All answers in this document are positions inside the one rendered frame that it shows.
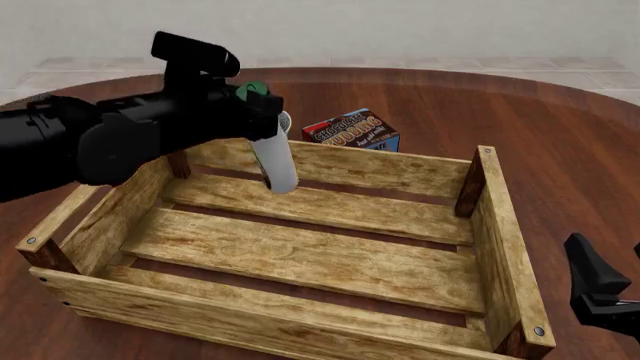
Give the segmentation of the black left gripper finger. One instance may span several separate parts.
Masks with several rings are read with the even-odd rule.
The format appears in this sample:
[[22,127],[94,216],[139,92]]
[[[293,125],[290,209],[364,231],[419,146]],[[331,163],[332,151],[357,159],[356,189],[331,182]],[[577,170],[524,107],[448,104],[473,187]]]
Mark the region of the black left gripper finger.
[[278,116],[283,111],[284,98],[249,91],[246,104],[250,112],[249,131],[246,138],[250,141],[258,141],[274,137],[280,128]]

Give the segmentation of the wooden slat tray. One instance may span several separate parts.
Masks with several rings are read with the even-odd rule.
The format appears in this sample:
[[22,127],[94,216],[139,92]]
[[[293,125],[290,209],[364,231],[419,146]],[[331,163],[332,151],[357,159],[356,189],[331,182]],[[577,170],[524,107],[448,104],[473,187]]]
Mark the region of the wooden slat tray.
[[[298,360],[541,360],[556,345],[496,150],[471,161],[292,142],[307,181],[443,197],[438,206],[193,175],[257,173],[245,140],[142,167],[61,243],[76,188],[17,250],[78,314]],[[148,259],[462,314],[450,326],[134,269]]]

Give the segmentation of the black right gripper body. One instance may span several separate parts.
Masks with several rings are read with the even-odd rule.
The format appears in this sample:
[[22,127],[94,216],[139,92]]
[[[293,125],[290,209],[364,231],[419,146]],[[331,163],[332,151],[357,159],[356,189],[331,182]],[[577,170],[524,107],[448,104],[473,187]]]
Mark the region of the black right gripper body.
[[622,335],[640,335],[640,301],[623,301],[617,296],[584,293],[570,300],[583,326],[593,326]]

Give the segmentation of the white bottle with green cap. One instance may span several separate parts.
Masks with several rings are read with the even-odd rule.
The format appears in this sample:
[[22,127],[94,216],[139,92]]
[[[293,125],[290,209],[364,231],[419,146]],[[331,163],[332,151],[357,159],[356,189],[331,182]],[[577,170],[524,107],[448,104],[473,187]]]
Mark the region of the white bottle with green cap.
[[[258,81],[244,83],[236,89],[236,95],[245,102],[246,107],[246,96],[249,91],[272,95],[265,83]],[[288,143],[291,117],[283,110],[278,120],[280,128],[274,137],[258,141],[249,140],[249,143],[267,188],[276,194],[286,194],[297,187],[298,175]]]

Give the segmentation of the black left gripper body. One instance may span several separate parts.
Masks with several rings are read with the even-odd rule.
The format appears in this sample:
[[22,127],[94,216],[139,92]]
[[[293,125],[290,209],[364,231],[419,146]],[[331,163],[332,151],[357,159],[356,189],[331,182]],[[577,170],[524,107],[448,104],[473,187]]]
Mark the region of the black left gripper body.
[[220,86],[209,93],[212,122],[218,138],[246,138],[250,134],[251,114],[236,95],[235,86]]

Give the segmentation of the chocolate pudding box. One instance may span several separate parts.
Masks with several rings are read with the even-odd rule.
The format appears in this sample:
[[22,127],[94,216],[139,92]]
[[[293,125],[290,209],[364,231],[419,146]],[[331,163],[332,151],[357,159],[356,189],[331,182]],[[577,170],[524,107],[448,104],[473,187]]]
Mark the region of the chocolate pudding box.
[[400,134],[368,108],[309,125],[304,140],[331,146],[399,152]]

